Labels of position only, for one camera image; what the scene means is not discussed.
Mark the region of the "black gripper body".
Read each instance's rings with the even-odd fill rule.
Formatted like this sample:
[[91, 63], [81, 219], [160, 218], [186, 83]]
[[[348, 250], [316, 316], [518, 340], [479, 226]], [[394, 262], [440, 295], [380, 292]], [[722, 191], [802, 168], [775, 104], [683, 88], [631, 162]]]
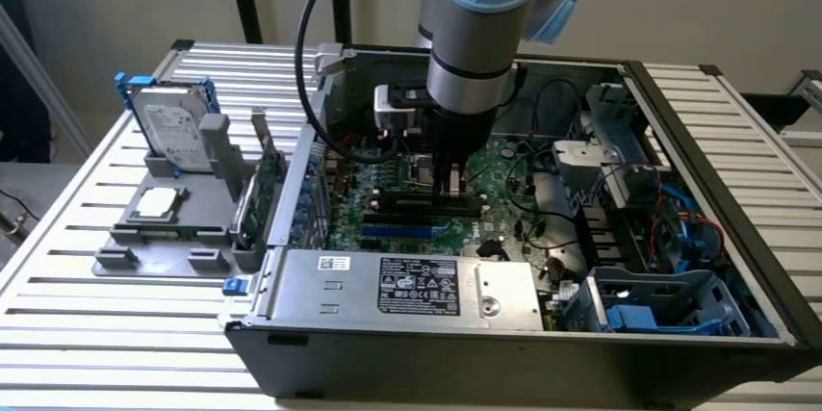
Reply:
[[464, 165], [486, 145], [497, 121], [497, 109], [463, 115], [442, 107], [428, 108], [428, 145], [434, 164]]

